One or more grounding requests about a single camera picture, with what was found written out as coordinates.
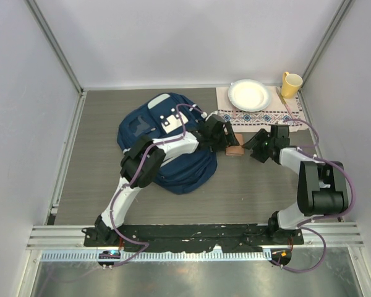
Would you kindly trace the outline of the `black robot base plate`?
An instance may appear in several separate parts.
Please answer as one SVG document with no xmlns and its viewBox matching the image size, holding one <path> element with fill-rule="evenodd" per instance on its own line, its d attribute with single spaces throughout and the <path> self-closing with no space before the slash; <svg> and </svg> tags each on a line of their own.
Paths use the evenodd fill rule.
<svg viewBox="0 0 371 297">
<path fill-rule="evenodd" d="M 301 230 L 271 231 L 267 225 L 122 225 L 120 233 L 138 242 L 147 242 L 146 252 L 202 253 L 215 246 L 224 253 L 261 251 L 263 246 L 302 245 Z"/>
</svg>

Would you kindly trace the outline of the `brown leather wallet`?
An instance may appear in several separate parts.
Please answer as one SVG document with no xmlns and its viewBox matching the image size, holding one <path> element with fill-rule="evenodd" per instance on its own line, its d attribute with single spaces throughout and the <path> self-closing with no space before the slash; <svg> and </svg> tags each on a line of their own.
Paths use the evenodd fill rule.
<svg viewBox="0 0 371 297">
<path fill-rule="evenodd" d="M 235 133 L 236 139 L 239 143 L 237 146 L 230 146 L 226 149 L 225 154 L 227 156 L 242 156 L 244 154 L 244 138 L 242 134 Z"/>
</svg>

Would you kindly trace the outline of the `navy blue student backpack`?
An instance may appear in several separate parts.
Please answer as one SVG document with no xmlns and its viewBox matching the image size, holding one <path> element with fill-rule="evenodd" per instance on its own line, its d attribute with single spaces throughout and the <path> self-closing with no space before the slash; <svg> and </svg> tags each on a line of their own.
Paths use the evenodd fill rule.
<svg viewBox="0 0 371 297">
<path fill-rule="evenodd" d="M 117 144 L 125 152 L 142 135 L 152 139 L 182 133 L 205 121 L 198 105 L 176 93 L 161 93 L 129 113 L 120 123 Z M 207 182 L 217 169 L 216 154 L 209 149 L 186 153 L 164 163 L 154 182 L 174 194 L 187 194 Z"/>
</svg>

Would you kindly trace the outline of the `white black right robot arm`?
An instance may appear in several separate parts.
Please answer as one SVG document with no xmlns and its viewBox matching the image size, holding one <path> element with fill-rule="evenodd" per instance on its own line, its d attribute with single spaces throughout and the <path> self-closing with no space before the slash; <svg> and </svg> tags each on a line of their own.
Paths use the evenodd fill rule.
<svg viewBox="0 0 371 297">
<path fill-rule="evenodd" d="M 269 131 L 260 129 L 242 145 L 255 160 L 264 163 L 271 159 L 298 175 L 295 203 L 275 211 L 268 219 L 265 234 L 273 244 L 283 243 L 306 221 L 337 216 L 349 207 L 343 164 L 306 156 L 290 145 L 289 134 L 289 126 L 274 124 Z"/>
</svg>

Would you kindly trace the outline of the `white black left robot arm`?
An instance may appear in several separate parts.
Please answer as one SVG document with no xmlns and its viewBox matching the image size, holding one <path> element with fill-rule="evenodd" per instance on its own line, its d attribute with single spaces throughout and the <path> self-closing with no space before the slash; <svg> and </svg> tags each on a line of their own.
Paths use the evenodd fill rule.
<svg viewBox="0 0 371 297">
<path fill-rule="evenodd" d="M 197 129 L 187 131 L 183 127 L 182 132 L 175 136 L 160 139 L 142 136 L 124 154 L 116 192 L 95 221 L 96 237 L 107 247 L 114 246 L 119 238 L 149 247 L 148 242 L 126 237 L 118 227 L 124 223 L 137 194 L 153 182 L 162 164 L 201 149 L 218 152 L 238 145 L 231 123 L 217 114 L 211 114 Z"/>
</svg>

